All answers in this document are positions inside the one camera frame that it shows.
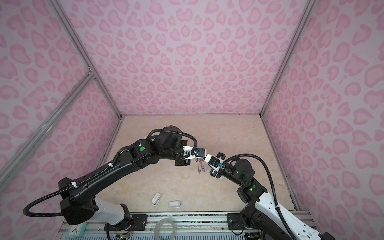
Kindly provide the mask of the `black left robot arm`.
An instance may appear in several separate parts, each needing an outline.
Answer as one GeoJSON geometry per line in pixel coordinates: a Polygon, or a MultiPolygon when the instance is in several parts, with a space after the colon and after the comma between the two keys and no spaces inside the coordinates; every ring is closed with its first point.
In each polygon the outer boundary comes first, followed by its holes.
{"type": "Polygon", "coordinates": [[[87,221],[104,222],[111,226],[127,225],[132,221],[125,204],[114,205],[101,200],[97,195],[121,178],[156,164],[160,159],[172,160],[185,166],[187,157],[183,147],[195,137],[175,126],[152,130],[145,139],[122,147],[114,158],[95,171],[75,180],[64,178],[59,188],[70,187],[62,194],[61,213],[71,226],[87,221]]]}

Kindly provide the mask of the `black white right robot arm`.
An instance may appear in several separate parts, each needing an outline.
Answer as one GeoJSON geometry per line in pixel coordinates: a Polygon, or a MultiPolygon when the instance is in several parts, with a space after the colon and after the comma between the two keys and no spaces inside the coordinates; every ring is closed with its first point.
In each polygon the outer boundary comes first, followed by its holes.
{"type": "Polygon", "coordinates": [[[211,176],[224,177],[238,185],[237,193],[246,206],[241,210],[244,228],[263,231],[274,240],[332,240],[328,233],[320,233],[297,218],[277,200],[276,189],[268,166],[254,154],[239,154],[222,159],[223,154],[207,155],[205,162],[211,167],[211,176]],[[254,177],[255,170],[248,158],[259,161],[264,167],[271,189],[267,190],[254,177]]]}

